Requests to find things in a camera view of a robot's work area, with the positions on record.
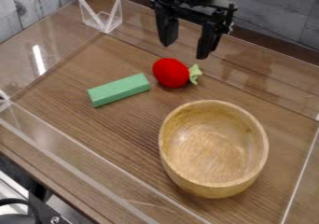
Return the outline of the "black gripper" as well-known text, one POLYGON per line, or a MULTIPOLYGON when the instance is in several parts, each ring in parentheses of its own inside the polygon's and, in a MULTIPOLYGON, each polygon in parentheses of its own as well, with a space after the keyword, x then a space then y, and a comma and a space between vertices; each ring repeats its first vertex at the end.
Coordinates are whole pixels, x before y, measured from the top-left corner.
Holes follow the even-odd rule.
POLYGON ((238 5, 230 0, 152 0, 156 11, 159 41, 164 47, 179 38, 179 19, 202 25, 198 40, 199 60, 204 60, 217 46, 223 34, 234 30, 234 15, 238 5))

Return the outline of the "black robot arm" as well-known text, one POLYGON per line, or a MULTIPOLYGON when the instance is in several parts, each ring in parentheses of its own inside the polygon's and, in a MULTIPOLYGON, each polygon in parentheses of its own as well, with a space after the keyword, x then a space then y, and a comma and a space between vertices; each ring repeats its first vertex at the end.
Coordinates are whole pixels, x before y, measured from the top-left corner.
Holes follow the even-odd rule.
POLYGON ((217 50, 221 38, 233 31, 238 11, 230 0, 151 0, 155 10, 159 41, 164 47, 179 39, 179 20, 202 27, 196 58, 204 60, 217 50))

